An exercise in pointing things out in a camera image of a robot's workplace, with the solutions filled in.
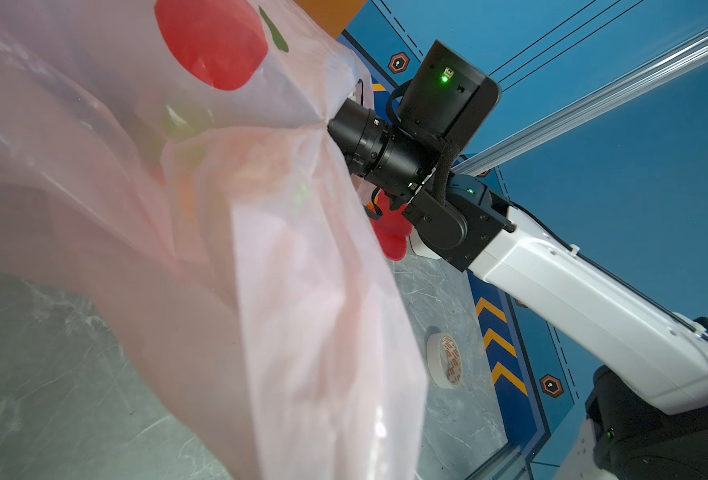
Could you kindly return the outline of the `pink plastic bag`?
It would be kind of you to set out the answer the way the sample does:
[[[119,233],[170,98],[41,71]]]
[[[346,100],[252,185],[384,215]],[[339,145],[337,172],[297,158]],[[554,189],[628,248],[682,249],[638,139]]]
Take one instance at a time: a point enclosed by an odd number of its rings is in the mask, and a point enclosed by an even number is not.
[[[0,270],[91,298],[239,479],[410,479],[427,376],[292,1],[0,1]]]

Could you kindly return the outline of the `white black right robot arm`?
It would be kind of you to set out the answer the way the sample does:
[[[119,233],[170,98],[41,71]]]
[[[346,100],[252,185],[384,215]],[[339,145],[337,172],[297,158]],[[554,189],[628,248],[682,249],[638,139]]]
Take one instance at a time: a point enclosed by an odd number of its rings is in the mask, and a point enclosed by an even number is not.
[[[521,205],[451,167],[501,96],[435,42],[385,118],[347,99],[328,124],[349,171],[414,228],[416,252],[522,301],[601,362],[560,479],[708,479],[708,318],[650,299]]]

